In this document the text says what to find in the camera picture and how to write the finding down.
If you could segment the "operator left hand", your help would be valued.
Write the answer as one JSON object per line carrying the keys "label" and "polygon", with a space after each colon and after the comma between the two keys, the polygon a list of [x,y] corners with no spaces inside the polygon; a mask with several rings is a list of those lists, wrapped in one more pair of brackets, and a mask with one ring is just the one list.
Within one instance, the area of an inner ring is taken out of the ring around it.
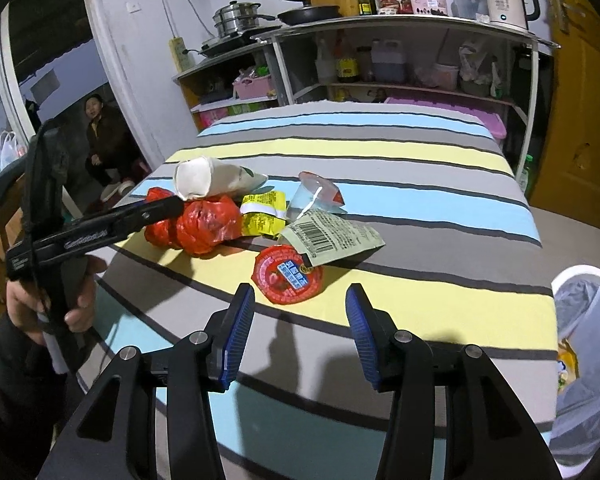
{"label": "operator left hand", "polygon": [[[73,333],[85,333],[93,326],[95,318],[96,284],[95,275],[107,270],[107,263],[96,256],[88,257],[88,265],[76,296],[76,303],[65,315],[64,320]],[[45,311],[40,295],[31,284],[20,281],[6,282],[6,310],[8,317],[36,344],[45,346],[38,313]]]}

